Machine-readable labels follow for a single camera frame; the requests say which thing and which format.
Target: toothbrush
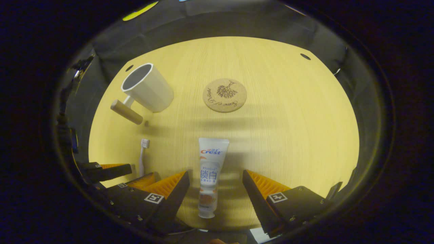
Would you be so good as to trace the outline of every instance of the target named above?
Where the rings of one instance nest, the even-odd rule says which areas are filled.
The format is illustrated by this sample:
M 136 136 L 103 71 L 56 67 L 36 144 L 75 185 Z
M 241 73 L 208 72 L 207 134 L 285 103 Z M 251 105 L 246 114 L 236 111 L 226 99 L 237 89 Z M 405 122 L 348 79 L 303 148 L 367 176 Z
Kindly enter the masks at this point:
M 145 175 L 145 166 L 143 165 L 143 153 L 145 152 L 145 148 L 149 148 L 149 140 L 142 139 L 141 140 L 141 151 L 140 151 L 140 159 L 138 161 L 138 172 L 139 177 Z

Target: wooden mug handle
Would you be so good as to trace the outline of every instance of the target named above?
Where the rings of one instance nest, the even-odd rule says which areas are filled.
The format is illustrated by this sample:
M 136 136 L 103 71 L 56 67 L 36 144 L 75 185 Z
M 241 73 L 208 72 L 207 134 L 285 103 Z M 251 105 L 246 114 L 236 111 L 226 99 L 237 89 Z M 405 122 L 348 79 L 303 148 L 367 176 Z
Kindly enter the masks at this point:
M 115 111 L 116 113 L 122 115 L 124 118 L 128 119 L 129 121 L 139 125 L 143 121 L 143 117 L 140 116 L 138 113 L 134 112 L 131 108 L 127 107 L 125 104 L 123 104 L 119 100 L 115 100 L 110 108 Z

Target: white mug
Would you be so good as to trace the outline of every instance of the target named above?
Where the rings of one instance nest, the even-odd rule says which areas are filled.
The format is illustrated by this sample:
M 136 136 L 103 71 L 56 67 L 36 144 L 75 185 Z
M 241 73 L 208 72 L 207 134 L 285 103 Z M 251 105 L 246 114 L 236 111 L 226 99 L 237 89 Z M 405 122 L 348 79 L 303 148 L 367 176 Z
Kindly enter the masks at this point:
M 115 100 L 110 107 L 130 121 L 141 124 L 143 118 L 130 107 L 137 101 L 152 112 L 161 112 L 173 100 L 173 89 L 152 63 L 146 63 L 133 70 L 124 80 L 121 90 L 128 96 L 122 103 Z

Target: wooden table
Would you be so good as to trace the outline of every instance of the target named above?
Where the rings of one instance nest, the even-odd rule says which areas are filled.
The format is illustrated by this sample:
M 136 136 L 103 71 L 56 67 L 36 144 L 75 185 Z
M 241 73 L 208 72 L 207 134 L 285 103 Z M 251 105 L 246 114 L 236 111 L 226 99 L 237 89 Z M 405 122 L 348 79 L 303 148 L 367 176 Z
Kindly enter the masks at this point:
M 311 60 L 302 57 L 307 55 Z M 129 66 L 154 63 L 174 90 L 172 104 L 136 125 L 110 109 L 123 100 Z M 231 78 L 247 89 L 239 110 L 219 113 L 202 100 L 205 86 Z M 230 140 L 220 175 L 216 217 L 198 217 L 199 137 Z M 236 230 L 259 227 L 241 181 L 242 171 L 272 178 L 291 188 L 304 185 L 325 197 L 334 184 L 349 180 L 357 164 L 358 129 L 343 88 L 311 52 L 296 46 L 249 37 L 213 37 L 169 45 L 127 62 L 107 88 L 96 111 L 89 139 L 89 160 L 136 165 L 141 139 L 146 172 L 161 178 L 190 170 L 191 187 L 177 216 L 192 227 Z M 133 173 L 102 182 L 130 181 Z

